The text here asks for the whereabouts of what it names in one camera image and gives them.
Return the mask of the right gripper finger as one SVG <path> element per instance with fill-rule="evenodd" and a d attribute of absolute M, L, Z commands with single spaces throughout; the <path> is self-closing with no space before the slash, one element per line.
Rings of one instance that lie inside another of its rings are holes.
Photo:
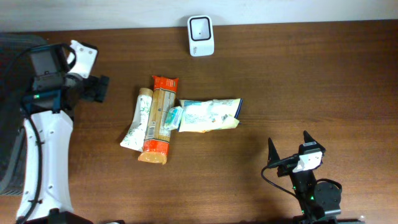
<path fill-rule="evenodd" d="M 275 165 L 280 161 L 280 157 L 277 153 L 277 150 L 274 146 L 274 143 L 271 138 L 268 138 L 268 159 L 267 166 L 275 167 Z"/>
<path fill-rule="evenodd" d="M 307 131 L 303 132 L 303 139 L 304 139 L 304 143 L 315 142 L 314 138 L 312 138 L 311 135 Z"/>

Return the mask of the white bamboo print shampoo tube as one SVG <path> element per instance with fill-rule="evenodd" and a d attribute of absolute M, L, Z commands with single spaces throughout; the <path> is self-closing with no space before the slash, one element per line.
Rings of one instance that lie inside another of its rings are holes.
<path fill-rule="evenodd" d="M 132 123 L 120 143 L 120 146 L 142 152 L 149 121 L 153 91 L 141 88 L 137 97 Z"/>

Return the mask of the yellow white snack bag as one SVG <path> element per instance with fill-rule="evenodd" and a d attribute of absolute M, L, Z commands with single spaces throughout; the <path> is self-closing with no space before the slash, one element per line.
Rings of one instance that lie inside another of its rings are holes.
<path fill-rule="evenodd" d="M 239 124 L 242 98 L 226 100 L 180 100 L 183 116 L 179 132 L 206 133 L 219 129 L 234 129 Z"/>

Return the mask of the small teal tissue pack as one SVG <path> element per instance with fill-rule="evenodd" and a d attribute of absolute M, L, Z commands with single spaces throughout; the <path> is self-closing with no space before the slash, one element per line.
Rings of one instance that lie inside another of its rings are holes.
<path fill-rule="evenodd" d="M 178 129 L 178 127 L 180 126 L 182 115 L 183 115 L 183 108 L 181 106 L 176 106 L 169 109 L 169 112 L 167 113 L 167 117 L 164 123 L 164 128 L 167 131 Z"/>

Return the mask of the orange spaghetti pasta package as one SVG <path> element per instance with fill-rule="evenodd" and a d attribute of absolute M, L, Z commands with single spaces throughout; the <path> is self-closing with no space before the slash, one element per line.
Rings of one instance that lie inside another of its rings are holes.
<path fill-rule="evenodd" d="M 165 164 L 169 153 L 171 131 L 164 128 L 169 109 L 174 107 L 178 78 L 153 76 L 154 91 L 149 113 L 143 150 L 139 161 L 154 164 Z"/>

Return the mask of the grey plastic mesh basket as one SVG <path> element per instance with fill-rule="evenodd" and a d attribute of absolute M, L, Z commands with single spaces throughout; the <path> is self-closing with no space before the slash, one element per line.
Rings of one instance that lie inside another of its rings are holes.
<path fill-rule="evenodd" d="M 1 34 L 1 195 L 20 196 L 24 188 L 27 154 L 20 100 L 34 76 L 25 49 L 44 45 L 37 35 Z"/>

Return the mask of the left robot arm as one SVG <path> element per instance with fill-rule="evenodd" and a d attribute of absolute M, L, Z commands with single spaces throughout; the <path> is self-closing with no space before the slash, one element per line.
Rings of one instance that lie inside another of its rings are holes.
<path fill-rule="evenodd" d="M 17 223 L 88 223 L 73 211 L 68 183 L 68 150 L 74 108 L 80 100 L 102 103 L 109 77 L 93 77 L 98 48 L 72 40 L 38 45 L 29 54 L 35 75 L 21 97 L 25 163 Z"/>

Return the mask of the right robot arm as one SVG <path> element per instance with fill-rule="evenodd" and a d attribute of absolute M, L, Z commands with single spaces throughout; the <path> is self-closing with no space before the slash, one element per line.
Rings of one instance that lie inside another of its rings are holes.
<path fill-rule="evenodd" d="M 303 139 L 298 153 L 284 159 L 279 157 L 272 139 L 268 139 L 268 160 L 261 170 L 261 177 L 297 199 L 302 215 L 294 217 L 294 223 L 336 223 L 336 217 L 341 213 L 342 185 L 334 180 L 315 178 L 313 171 L 322 165 L 326 149 L 306 131 Z M 278 177 L 290 177 L 293 192 L 265 177 L 264 171 L 274 168 Z"/>

